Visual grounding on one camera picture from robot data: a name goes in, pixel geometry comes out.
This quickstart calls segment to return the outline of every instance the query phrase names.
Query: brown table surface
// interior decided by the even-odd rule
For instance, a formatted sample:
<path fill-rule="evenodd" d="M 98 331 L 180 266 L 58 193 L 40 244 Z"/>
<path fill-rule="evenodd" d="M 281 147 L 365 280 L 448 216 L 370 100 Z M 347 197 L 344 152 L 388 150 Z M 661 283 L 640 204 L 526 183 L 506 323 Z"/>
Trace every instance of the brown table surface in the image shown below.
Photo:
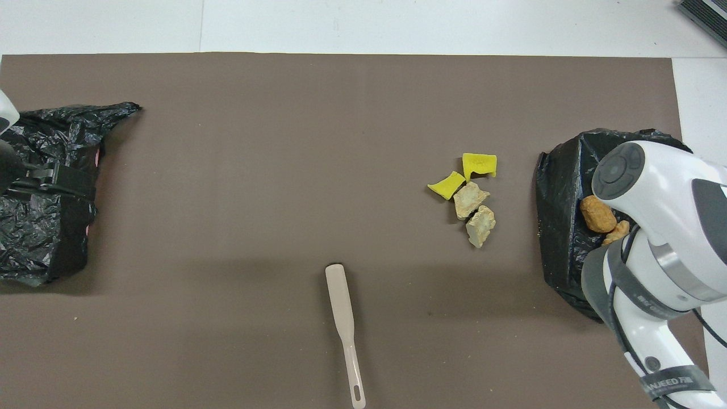
<path fill-rule="evenodd" d="M 0 87 L 145 108 L 108 141 L 85 270 L 3 288 L 3 408 L 349 408 L 334 261 L 368 408 L 655 407 L 544 283 L 532 181 L 581 131 L 680 137 L 669 60 L 5 56 Z M 499 160 L 481 250 L 426 187 L 464 152 Z"/>

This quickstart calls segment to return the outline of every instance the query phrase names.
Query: brown nugget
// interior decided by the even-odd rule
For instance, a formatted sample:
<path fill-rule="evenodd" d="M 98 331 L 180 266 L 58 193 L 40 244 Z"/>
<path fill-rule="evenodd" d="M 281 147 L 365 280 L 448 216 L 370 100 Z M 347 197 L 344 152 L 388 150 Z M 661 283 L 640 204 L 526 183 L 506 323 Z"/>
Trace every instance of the brown nugget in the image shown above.
<path fill-rule="evenodd" d="M 629 234 L 629 229 L 631 229 L 629 221 L 620 221 L 619 224 L 616 225 L 616 228 L 611 233 L 608 233 L 606 235 L 606 238 L 603 240 L 602 246 L 610 245 L 616 240 L 622 237 L 626 237 L 626 235 Z"/>
<path fill-rule="evenodd" d="M 616 217 L 611 208 L 596 196 L 584 197 L 580 207 L 589 229 L 597 233 L 609 233 L 616 228 Z"/>

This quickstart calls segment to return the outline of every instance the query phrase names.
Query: velcro strap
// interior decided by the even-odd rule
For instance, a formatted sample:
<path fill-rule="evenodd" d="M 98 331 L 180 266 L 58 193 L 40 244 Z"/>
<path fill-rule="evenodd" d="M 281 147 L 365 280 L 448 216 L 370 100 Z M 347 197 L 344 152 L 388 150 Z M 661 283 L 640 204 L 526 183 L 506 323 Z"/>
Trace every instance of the velcro strap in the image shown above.
<path fill-rule="evenodd" d="M 651 400 L 674 392 L 716 390 L 709 378 L 696 365 L 658 370 L 642 376 L 640 382 Z"/>

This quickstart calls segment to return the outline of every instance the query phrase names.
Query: white floor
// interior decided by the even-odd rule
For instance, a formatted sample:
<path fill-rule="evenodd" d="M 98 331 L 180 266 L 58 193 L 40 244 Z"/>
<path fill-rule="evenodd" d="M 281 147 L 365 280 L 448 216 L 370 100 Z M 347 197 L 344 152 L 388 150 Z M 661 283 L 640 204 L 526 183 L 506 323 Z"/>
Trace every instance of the white floor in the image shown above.
<path fill-rule="evenodd" d="M 727 164 L 727 48 L 672 0 L 0 0 L 0 55 L 208 51 L 671 57 L 685 142 Z"/>

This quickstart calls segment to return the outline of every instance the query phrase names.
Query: yellow sponge piece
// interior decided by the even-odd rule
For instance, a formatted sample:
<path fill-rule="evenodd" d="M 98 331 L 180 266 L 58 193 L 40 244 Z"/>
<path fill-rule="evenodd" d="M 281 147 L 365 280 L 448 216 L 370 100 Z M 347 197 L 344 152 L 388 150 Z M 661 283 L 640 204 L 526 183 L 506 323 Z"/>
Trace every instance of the yellow sponge piece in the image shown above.
<path fill-rule="evenodd" d="M 462 169 L 465 171 L 465 180 L 470 181 L 473 173 L 484 175 L 491 173 L 497 176 L 497 156 L 483 154 L 463 154 Z"/>
<path fill-rule="evenodd" d="M 439 196 L 444 199 L 450 200 L 454 192 L 465 182 L 465 177 L 457 172 L 452 172 L 451 175 L 447 176 L 446 179 L 433 185 L 427 185 Z"/>

